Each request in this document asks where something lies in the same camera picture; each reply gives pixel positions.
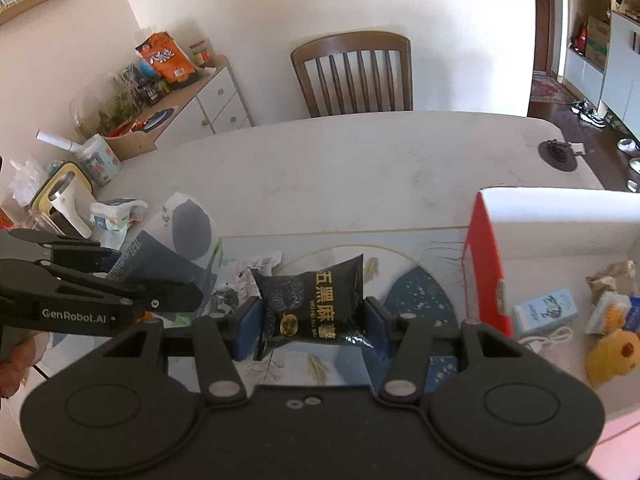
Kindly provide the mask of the person's left hand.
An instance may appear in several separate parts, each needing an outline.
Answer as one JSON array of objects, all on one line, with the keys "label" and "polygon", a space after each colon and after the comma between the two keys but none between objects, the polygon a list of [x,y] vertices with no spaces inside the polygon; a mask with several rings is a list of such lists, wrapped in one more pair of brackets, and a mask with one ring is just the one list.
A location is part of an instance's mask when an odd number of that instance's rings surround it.
[{"label": "person's left hand", "polygon": [[34,333],[18,344],[6,362],[0,366],[0,394],[2,399],[10,398],[20,388],[29,367],[38,364],[50,341],[50,334]]}]

